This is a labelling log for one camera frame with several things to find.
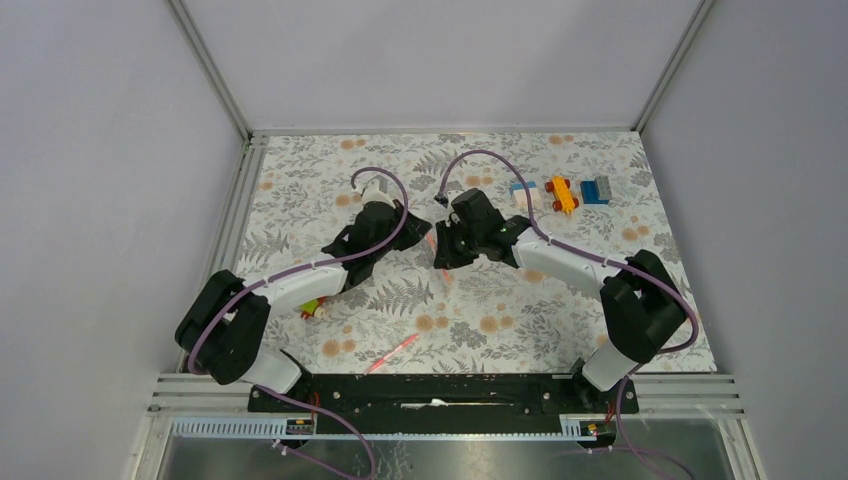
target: white wall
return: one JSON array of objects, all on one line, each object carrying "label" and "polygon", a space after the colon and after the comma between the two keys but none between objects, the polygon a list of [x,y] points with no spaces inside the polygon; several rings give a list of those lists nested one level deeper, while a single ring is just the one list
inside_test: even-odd
[{"label": "white wall", "polygon": [[644,135],[770,479],[848,456],[848,4],[718,2]]},{"label": "white wall", "polygon": [[239,140],[163,1],[0,11],[0,476],[119,478]]},{"label": "white wall", "polygon": [[254,128],[629,126],[698,0],[187,0]]}]

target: red marker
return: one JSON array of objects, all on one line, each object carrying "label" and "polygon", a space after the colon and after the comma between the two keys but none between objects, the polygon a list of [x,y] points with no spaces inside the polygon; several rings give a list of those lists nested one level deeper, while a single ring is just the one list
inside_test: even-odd
[{"label": "red marker", "polygon": [[386,363],[386,360],[392,358],[392,356],[394,356],[394,354],[396,354],[397,352],[399,352],[399,351],[403,350],[404,348],[406,348],[407,346],[409,346],[409,344],[414,342],[416,338],[418,338],[417,333],[410,335],[409,338],[407,338],[406,340],[403,341],[403,343],[401,343],[400,345],[395,347],[394,350],[383,355],[383,358],[377,360],[376,362],[374,362],[374,365],[371,365],[370,367],[368,367],[368,370],[365,370],[364,375],[368,375],[369,373],[373,372],[374,370],[377,370],[378,368],[382,367],[383,364]]}]

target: orange toy car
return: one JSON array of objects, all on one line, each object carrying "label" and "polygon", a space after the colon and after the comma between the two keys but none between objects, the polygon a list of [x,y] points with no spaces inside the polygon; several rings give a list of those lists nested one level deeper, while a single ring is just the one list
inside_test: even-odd
[{"label": "orange toy car", "polygon": [[570,215],[580,205],[580,202],[571,194],[569,188],[571,182],[567,178],[556,176],[545,184],[545,191],[553,193],[556,200],[553,203],[555,212],[565,212]]}]

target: floral tablecloth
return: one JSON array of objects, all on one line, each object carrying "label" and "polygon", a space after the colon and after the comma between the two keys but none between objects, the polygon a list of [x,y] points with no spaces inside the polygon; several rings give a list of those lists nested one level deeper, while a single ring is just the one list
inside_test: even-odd
[{"label": "floral tablecloth", "polygon": [[[434,223],[444,219],[446,211],[432,200],[441,174],[456,155],[478,148],[504,155],[536,182],[543,229],[599,252],[649,249],[692,300],[642,143],[630,132],[271,137],[238,274],[283,270],[330,243],[361,209],[349,178],[363,166],[393,171],[406,185],[414,214]],[[580,205],[570,218],[554,212],[543,185],[557,174],[578,181],[607,175],[612,201]],[[473,155],[454,169],[447,193],[452,198],[477,187],[504,216],[526,214],[510,195],[514,182],[500,163]],[[580,198],[577,183],[571,190]],[[389,193],[399,197],[391,182]],[[390,252],[365,283],[329,298],[323,318],[302,320],[292,311],[269,319],[264,341],[320,373],[363,372],[416,332],[418,339],[378,372],[565,372],[607,341],[600,303],[557,279],[481,258],[451,271],[449,285],[432,262],[426,241]],[[672,341],[685,340],[689,331],[684,325]],[[693,348],[643,369],[712,370],[703,335]]]}]

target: table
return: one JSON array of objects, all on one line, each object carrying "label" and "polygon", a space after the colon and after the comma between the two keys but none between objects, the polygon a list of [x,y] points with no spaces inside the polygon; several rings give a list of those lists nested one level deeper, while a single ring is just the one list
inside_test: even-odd
[{"label": "table", "polygon": [[[536,182],[543,230],[607,254],[651,250],[693,302],[641,140],[632,132],[270,137],[237,274],[275,273],[329,244],[361,210],[349,179],[364,166],[394,172],[415,215],[444,219],[433,195],[450,160],[472,149],[504,155]],[[580,205],[571,216],[554,212],[543,188],[553,175],[576,180],[571,191],[577,198],[579,180],[606,175],[612,201]],[[505,217],[526,215],[510,195],[514,182],[500,163],[473,155],[453,170],[447,193],[452,198],[477,187]],[[389,193],[399,197],[391,182]],[[329,298],[323,318],[302,320],[292,311],[269,319],[263,341],[315,373],[361,373],[417,332],[419,338],[378,373],[509,373],[567,372],[608,340],[600,303],[557,279],[483,258],[451,271],[449,285],[432,262],[426,241],[390,252],[370,279]],[[671,342],[684,341],[689,332],[684,325]],[[701,335],[692,348],[657,357],[642,371],[715,371],[715,361]]]}]

